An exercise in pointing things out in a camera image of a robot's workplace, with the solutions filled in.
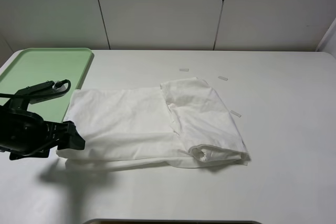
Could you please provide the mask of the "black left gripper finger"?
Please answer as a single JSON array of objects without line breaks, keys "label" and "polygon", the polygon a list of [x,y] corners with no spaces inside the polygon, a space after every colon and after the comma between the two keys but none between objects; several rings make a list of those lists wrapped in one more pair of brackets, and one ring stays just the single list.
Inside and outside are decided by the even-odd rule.
[{"label": "black left gripper finger", "polygon": [[59,150],[71,149],[82,151],[85,149],[85,140],[77,132],[72,121],[66,121],[59,127]]}]

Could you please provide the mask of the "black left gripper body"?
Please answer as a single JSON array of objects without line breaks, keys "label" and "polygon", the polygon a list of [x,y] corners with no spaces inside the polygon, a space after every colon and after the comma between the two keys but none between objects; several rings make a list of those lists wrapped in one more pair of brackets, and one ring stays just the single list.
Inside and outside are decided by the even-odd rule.
[{"label": "black left gripper body", "polygon": [[49,122],[35,113],[9,114],[9,159],[47,158],[59,145],[62,123]]}]

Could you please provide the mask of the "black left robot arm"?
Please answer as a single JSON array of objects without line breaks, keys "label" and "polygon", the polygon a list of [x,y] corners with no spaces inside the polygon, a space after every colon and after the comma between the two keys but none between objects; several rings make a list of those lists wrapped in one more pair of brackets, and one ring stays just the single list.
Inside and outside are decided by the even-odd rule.
[{"label": "black left robot arm", "polygon": [[84,150],[85,140],[72,121],[45,121],[36,113],[1,106],[1,151],[11,161],[47,158],[50,149]]}]

